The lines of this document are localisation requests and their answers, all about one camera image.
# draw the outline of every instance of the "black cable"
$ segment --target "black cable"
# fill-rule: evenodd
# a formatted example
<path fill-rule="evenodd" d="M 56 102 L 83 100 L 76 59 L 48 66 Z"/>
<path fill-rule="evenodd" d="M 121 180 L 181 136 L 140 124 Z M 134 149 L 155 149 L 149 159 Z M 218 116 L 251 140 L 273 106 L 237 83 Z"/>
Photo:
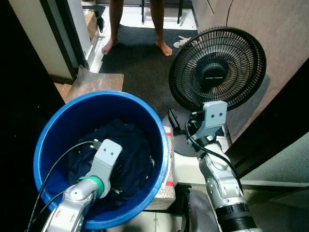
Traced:
<path fill-rule="evenodd" d="M 229 16 L 229 14 L 230 14 L 230 9 L 231 9 L 231 6 L 232 6 L 232 3 L 233 3 L 233 1 L 234 0 L 231 0 L 231 4 L 230 4 L 230 6 L 229 6 L 229 8 L 228 8 L 228 11 L 227 11 L 227 16 L 226 16 L 226 27 L 227 27 L 227 20 L 228 20 L 228 16 Z"/>
<path fill-rule="evenodd" d="M 50 174 L 51 174 L 52 171 L 54 170 L 55 166 L 56 166 L 56 165 L 59 163 L 59 161 L 60 161 L 66 154 L 68 154 L 71 150 L 73 150 L 74 148 L 76 148 L 76 147 L 78 147 L 78 146 L 80 146 L 80 145 L 87 144 L 87 143 L 93 144 L 94 142 L 93 142 L 93 141 L 85 141 L 85 142 L 79 143 L 79 144 L 77 144 L 77 145 L 71 147 L 69 150 L 67 150 L 65 153 L 63 153 L 63 155 L 61 155 L 61 156 L 57 159 L 57 161 L 54 163 L 54 165 L 51 167 L 51 169 L 50 169 L 49 172 L 47 173 L 47 175 L 46 175 L 46 177 L 45 177 L 45 179 L 44 179 L 44 181 L 43 181 L 43 183 L 42 183 L 42 186 L 41 186 L 41 188 L 40 188 L 38 197 L 37 197 L 37 199 L 36 199 L 36 201 L 35 201 L 35 204 L 34 204 L 34 206 L 33 206 L 32 213 L 31 213 L 31 216 L 30 216 L 30 220 L 29 220 L 29 223 L 28 223 L 26 232 L 29 232 L 29 231 L 30 231 L 35 209 L 36 209 L 37 204 L 38 204 L 38 202 L 39 202 L 39 199 L 40 199 L 40 197 L 41 197 L 41 195 L 42 195 L 42 193 L 43 193 L 43 190 L 44 190 L 44 187 L 45 187 L 45 185 L 46 185 L 46 182 L 47 182 L 47 180 L 48 180 Z"/>
<path fill-rule="evenodd" d="M 243 193 L 243 189 L 242 189 L 242 186 L 241 186 L 241 183 L 240 183 L 240 179 L 238 178 L 236 169 L 235 169 L 234 166 L 231 164 L 231 162 L 230 162 L 228 159 L 226 159 L 225 157 L 223 157 L 222 155 L 220 155 L 220 154 L 218 154 L 218 153 L 216 153 L 216 152 L 214 152 L 214 151 L 211 151 L 211 150 L 209 150 L 209 149 L 207 149 L 207 148 L 201 146 L 200 144 L 198 144 L 198 143 L 192 138 L 192 136 L 191 136 L 190 133 L 189 133 L 188 125 L 189 125 L 189 121 L 190 121 L 191 119 L 193 119 L 193 118 L 194 118 L 194 117 L 190 116 L 190 117 L 187 119 L 187 121 L 185 122 L 185 126 L 184 126 L 184 127 L 185 127 L 185 133 L 186 133 L 187 137 L 188 137 L 188 138 L 190 139 L 190 141 L 191 141 L 195 146 L 197 146 L 199 149 L 205 151 L 206 153 L 212 154 L 212 155 L 214 155 L 215 157 L 218 157 L 218 158 L 222 159 L 223 161 L 225 161 L 225 162 L 228 164 L 228 166 L 231 168 L 231 171 L 232 171 L 232 173 L 233 173 L 233 176 L 236 178 L 237 183 L 238 183 L 238 185 L 239 185 L 239 188 L 240 188 L 240 190 L 241 190 L 242 193 Z"/>
<path fill-rule="evenodd" d="M 52 199 L 50 199 L 49 202 L 46 203 L 46 205 L 43 207 L 43 209 L 42 209 L 42 210 L 37 214 L 37 216 L 33 219 L 32 223 L 34 223 L 34 222 L 38 219 L 38 217 L 41 215 L 41 213 L 43 213 L 43 211 L 47 208 L 47 206 L 49 206 L 49 204 L 50 204 L 51 202 L 53 202 L 54 199 L 56 199 L 58 196 L 60 196 L 62 193 L 64 193 L 64 191 L 58 193 L 55 197 L 53 197 Z"/>

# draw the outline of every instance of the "dark wall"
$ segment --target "dark wall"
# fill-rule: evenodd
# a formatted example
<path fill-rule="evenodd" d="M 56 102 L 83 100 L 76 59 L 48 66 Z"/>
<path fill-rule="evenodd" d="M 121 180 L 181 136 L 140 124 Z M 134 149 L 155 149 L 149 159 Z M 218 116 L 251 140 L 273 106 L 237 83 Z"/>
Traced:
<path fill-rule="evenodd" d="M 9 2 L 1 3 L 3 135 L 8 139 L 1 161 L 1 189 L 6 196 L 3 221 L 10 231 L 24 231 L 38 193 L 32 171 L 35 145 L 64 102 Z"/>

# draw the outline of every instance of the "fan guard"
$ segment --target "fan guard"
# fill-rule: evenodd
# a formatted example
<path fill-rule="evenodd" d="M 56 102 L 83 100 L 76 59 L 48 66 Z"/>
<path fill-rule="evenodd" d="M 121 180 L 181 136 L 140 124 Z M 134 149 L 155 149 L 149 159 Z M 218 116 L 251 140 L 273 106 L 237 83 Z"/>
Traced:
<path fill-rule="evenodd" d="M 265 72 L 264 50 L 252 35 L 236 28 L 213 28 L 178 52 L 169 72 L 169 88 L 190 111 L 218 100 L 227 102 L 231 110 L 257 91 Z"/>

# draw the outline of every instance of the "navy cloth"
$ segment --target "navy cloth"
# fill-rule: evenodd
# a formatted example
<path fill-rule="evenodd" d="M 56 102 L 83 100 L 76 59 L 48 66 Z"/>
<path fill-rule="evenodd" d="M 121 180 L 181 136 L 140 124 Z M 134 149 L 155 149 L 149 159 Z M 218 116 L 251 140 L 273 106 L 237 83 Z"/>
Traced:
<path fill-rule="evenodd" d="M 151 149 L 144 133 L 135 124 L 126 124 L 119 119 L 102 125 L 79 142 L 110 139 L 122 146 L 110 178 L 112 189 L 104 200 L 115 200 L 116 205 L 134 197 L 152 174 Z M 96 150 L 84 145 L 69 154 L 69 181 L 76 184 L 91 168 Z"/>

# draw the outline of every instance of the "gray carpet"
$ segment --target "gray carpet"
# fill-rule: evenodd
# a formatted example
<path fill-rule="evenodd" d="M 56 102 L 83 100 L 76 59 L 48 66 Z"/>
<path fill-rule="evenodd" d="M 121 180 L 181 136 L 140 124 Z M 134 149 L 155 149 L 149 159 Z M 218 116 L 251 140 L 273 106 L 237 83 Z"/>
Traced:
<path fill-rule="evenodd" d="M 120 25 L 118 46 L 103 57 L 100 73 L 123 73 L 123 92 L 131 93 L 147 102 L 161 117 L 173 108 L 181 107 L 169 90 L 169 69 L 178 49 L 173 47 L 178 36 L 193 37 L 196 30 L 164 30 L 166 43 L 173 48 L 173 55 L 166 57 L 155 45 L 155 29 L 131 28 Z"/>

